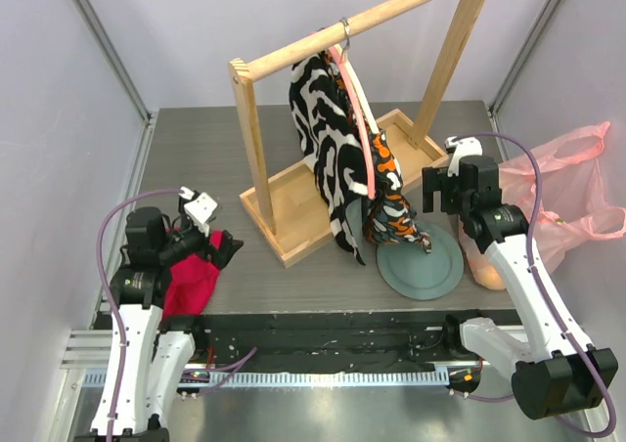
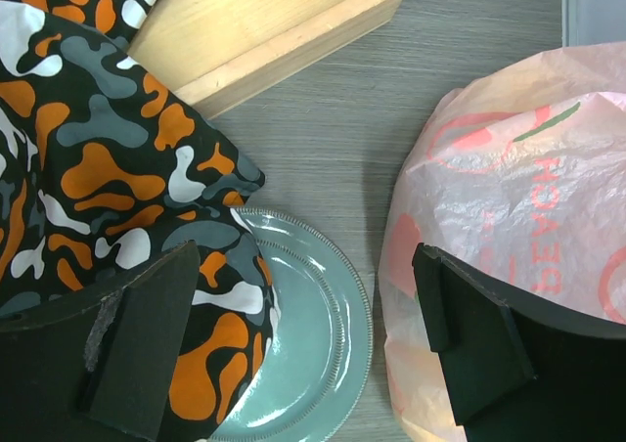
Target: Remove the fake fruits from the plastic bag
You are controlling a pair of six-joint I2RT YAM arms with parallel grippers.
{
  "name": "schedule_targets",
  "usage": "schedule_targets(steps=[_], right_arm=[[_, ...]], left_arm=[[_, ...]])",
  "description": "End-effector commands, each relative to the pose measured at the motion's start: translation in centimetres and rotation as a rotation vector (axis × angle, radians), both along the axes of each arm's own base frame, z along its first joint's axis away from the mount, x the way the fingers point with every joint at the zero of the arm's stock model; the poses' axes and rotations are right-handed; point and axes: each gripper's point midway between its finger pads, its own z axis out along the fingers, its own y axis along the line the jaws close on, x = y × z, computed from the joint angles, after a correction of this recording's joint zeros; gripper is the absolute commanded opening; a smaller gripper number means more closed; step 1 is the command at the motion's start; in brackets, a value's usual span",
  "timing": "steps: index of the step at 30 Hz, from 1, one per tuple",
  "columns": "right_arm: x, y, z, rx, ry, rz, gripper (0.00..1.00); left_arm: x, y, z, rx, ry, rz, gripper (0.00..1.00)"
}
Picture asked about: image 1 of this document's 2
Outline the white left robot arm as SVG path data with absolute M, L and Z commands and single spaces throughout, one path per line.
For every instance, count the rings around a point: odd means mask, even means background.
M 109 283 L 113 341 L 105 385 L 88 432 L 77 440 L 169 440 L 167 417 L 185 367 L 208 349 L 200 318 L 163 315 L 171 269 L 192 257 L 224 267 L 243 246 L 229 233 L 211 243 L 217 208 L 205 197 L 181 202 L 177 229 L 156 207 L 127 215 L 122 262 Z

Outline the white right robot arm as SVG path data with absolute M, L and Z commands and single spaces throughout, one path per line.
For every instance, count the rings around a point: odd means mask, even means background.
M 515 401 L 532 420 L 594 409 L 607 401 L 618 370 L 613 352 L 597 348 L 568 312 L 530 236 L 529 223 L 502 201 L 499 170 L 487 155 L 422 171 L 423 210 L 460 217 L 465 233 L 496 270 L 513 300 L 526 339 L 487 318 L 471 318 L 441 335 L 447 355 L 474 353 L 509 379 Z

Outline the pink plastic bag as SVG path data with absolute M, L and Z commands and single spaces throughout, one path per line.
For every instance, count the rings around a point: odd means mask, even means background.
M 549 273 L 565 254 L 589 241 L 625 235 L 625 207 L 606 199 L 600 157 L 610 122 L 574 129 L 532 149 L 543 188 L 534 239 Z M 529 158 L 522 154 L 499 164 L 503 203 L 517 205 L 530 220 L 536 181 Z M 459 243 L 466 260 L 485 259 L 459 222 Z

